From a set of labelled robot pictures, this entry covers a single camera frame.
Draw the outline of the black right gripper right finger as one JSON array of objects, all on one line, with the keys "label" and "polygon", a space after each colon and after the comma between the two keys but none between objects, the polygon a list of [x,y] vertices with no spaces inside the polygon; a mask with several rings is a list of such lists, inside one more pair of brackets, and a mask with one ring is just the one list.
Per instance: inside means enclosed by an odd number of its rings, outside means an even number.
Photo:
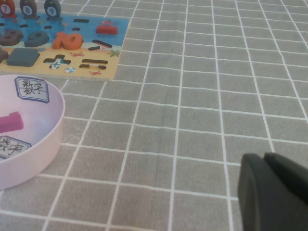
[{"label": "black right gripper right finger", "polygon": [[265,153],[263,159],[283,183],[300,199],[308,198],[308,169],[277,153]]}]

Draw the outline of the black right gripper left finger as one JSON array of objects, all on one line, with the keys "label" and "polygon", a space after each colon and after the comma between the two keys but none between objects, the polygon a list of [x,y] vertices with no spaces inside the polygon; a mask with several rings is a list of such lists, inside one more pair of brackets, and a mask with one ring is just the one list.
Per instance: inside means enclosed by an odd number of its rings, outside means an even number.
[{"label": "black right gripper left finger", "polygon": [[238,199],[245,231],[308,229],[308,199],[290,192],[257,154],[242,156]]}]

